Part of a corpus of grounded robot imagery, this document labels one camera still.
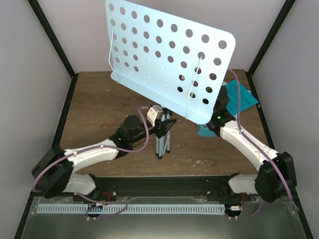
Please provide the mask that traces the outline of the blue metronome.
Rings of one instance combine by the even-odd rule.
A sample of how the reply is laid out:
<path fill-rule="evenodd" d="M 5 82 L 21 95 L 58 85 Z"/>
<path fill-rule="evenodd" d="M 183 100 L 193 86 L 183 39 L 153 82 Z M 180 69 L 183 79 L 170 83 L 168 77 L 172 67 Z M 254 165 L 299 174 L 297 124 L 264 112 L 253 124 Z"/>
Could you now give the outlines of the blue metronome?
<path fill-rule="evenodd" d="M 203 137 L 215 137 L 215 133 L 211 131 L 205 124 L 199 124 L 197 126 L 197 134 Z"/>

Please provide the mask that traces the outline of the light blue music stand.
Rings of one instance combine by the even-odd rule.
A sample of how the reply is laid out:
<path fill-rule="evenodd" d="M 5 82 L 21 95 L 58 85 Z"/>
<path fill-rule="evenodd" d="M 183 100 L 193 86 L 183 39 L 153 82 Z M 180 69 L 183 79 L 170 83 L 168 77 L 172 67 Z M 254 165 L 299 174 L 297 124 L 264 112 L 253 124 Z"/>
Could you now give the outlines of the light blue music stand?
<path fill-rule="evenodd" d="M 235 37 L 127 0 L 108 0 L 105 10 L 111 78 L 195 124 L 208 123 Z"/>

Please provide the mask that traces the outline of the blue sheet music page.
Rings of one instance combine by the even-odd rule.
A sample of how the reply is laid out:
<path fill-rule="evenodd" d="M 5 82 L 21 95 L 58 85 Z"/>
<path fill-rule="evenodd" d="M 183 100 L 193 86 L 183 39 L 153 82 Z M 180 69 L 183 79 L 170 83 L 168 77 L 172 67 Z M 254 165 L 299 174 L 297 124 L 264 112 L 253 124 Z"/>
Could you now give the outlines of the blue sheet music page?
<path fill-rule="evenodd" d="M 258 100 L 247 90 L 241 83 L 240 86 L 240 112 L 250 108 L 258 103 Z M 237 81 L 227 83 L 225 85 L 228 93 L 229 103 L 226 108 L 229 113 L 233 116 L 237 115 L 238 112 L 238 85 Z"/>

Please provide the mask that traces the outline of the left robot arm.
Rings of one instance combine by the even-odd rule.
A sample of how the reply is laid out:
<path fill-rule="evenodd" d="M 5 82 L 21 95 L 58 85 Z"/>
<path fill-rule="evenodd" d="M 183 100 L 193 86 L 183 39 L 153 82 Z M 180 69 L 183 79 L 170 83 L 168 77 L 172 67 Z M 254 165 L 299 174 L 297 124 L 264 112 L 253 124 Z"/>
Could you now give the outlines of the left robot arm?
<path fill-rule="evenodd" d="M 108 139 L 78 149 L 62 149 L 56 145 L 49 149 L 32 169 L 33 192 L 53 198 L 62 192 L 79 193 L 90 201 L 97 201 L 102 195 L 93 174 L 81 175 L 77 171 L 90 165 L 111 161 L 135 153 L 134 144 L 146 140 L 151 134 L 163 137 L 168 134 L 176 119 L 157 119 L 154 124 L 130 115 Z"/>

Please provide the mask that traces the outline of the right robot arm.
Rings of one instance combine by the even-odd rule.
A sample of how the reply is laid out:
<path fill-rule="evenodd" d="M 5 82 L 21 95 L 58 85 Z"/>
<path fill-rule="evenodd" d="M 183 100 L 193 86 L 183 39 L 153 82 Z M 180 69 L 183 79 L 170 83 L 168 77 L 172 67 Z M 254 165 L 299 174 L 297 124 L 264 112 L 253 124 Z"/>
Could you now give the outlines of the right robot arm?
<path fill-rule="evenodd" d="M 257 194 L 268 203 L 284 195 L 291 198 L 291 192 L 297 186 L 292 156 L 287 152 L 278 153 L 240 126 L 226 108 L 228 103 L 227 89 L 222 86 L 207 127 L 238 149 L 256 168 L 257 174 L 231 177 L 221 188 L 223 198 L 232 201 L 239 193 Z"/>

